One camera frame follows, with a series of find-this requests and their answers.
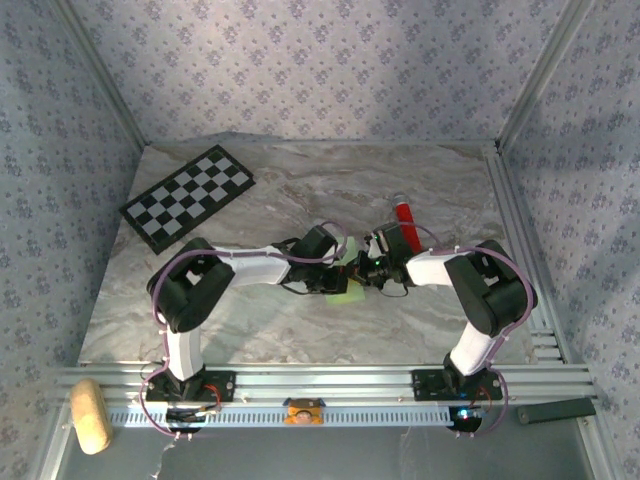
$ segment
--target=blue patterned wall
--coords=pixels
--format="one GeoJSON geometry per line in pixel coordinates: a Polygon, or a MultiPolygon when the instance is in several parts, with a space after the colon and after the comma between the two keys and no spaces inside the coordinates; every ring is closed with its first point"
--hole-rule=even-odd
{"type": "Polygon", "coordinates": [[[0,478],[22,478],[72,365],[138,153],[43,2],[0,27],[0,478]]]}
{"type": "Polygon", "coordinates": [[[560,321],[640,478],[640,6],[597,2],[507,155],[560,321]]]}
{"type": "Polygon", "coordinates": [[[151,142],[494,138],[565,0],[73,0],[151,142]]]}

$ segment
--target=black and white checkerboard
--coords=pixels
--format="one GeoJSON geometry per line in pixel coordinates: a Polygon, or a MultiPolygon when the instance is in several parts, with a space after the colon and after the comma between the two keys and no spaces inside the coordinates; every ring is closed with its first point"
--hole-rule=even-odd
{"type": "Polygon", "coordinates": [[[160,253],[255,185],[253,175],[219,145],[137,196],[120,212],[160,253]]]}

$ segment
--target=red cylinder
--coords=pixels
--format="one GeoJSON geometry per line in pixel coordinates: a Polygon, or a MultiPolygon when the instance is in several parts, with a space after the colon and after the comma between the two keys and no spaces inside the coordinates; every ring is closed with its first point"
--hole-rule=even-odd
{"type": "MultiPolygon", "coordinates": [[[[414,223],[411,208],[409,207],[409,197],[407,195],[404,193],[396,193],[391,202],[396,210],[396,216],[399,222],[414,223]]],[[[420,243],[416,227],[413,225],[400,225],[400,227],[413,253],[420,253],[422,251],[422,244],[420,243]]]]}

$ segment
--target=green sponge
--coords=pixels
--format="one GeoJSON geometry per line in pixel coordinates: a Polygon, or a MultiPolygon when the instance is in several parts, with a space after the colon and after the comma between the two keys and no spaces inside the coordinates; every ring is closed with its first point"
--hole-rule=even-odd
{"type": "MultiPolygon", "coordinates": [[[[338,243],[342,243],[342,238],[336,237],[338,243]]],[[[346,265],[358,255],[358,245],[356,239],[353,237],[347,237],[347,252],[335,265],[346,265]]],[[[346,293],[340,295],[325,295],[329,305],[344,305],[346,303],[359,302],[364,300],[364,288],[357,282],[349,280],[346,293]]]]}

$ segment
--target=gray marble surface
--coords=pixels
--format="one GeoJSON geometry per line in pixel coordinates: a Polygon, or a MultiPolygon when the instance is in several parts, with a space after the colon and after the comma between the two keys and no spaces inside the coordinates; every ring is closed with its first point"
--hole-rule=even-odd
{"type": "MultiPolygon", "coordinates": [[[[329,143],[228,144],[256,185],[156,256],[123,220],[84,341],[81,362],[157,360],[161,337],[150,316],[149,278],[196,236],[224,247],[262,247],[302,235],[324,219],[361,239],[391,218],[389,200],[402,190],[416,221],[446,245],[494,238],[503,226],[475,147],[329,143]]],[[[208,146],[147,147],[130,198],[208,146]]],[[[453,289],[412,289],[392,299],[328,305],[275,286],[225,293],[203,325],[205,361],[213,363],[439,363],[457,343],[465,317],[453,289]]],[[[526,327],[499,353],[500,363],[533,359],[526,327]]]]}

